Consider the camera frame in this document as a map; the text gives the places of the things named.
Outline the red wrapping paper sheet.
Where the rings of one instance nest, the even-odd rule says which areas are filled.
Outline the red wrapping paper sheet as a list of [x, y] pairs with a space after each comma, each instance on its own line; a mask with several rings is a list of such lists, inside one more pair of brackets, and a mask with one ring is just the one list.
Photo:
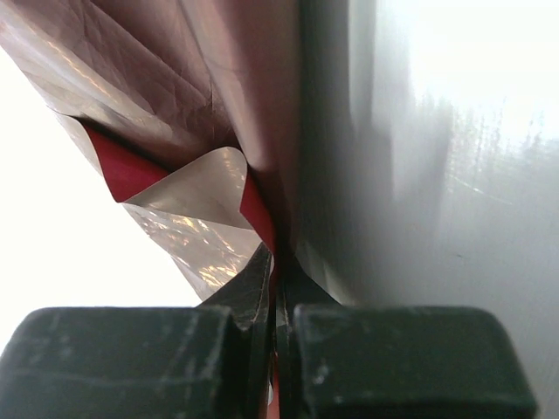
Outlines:
[[260, 246], [272, 253], [275, 395], [275, 286], [293, 260], [299, 5], [4, 1], [1, 46], [202, 302]]

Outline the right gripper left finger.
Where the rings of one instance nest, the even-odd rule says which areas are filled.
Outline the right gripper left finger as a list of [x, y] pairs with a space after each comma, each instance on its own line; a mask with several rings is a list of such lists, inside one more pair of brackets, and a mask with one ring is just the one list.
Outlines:
[[4, 418], [263, 418], [273, 256], [195, 307], [52, 307], [1, 356]]

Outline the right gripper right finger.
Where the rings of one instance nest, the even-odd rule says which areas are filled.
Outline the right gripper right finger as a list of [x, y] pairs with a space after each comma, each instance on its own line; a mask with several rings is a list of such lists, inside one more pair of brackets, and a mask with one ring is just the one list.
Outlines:
[[344, 306], [295, 260], [275, 286], [281, 418], [534, 418], [506, 329], [464, 306]]

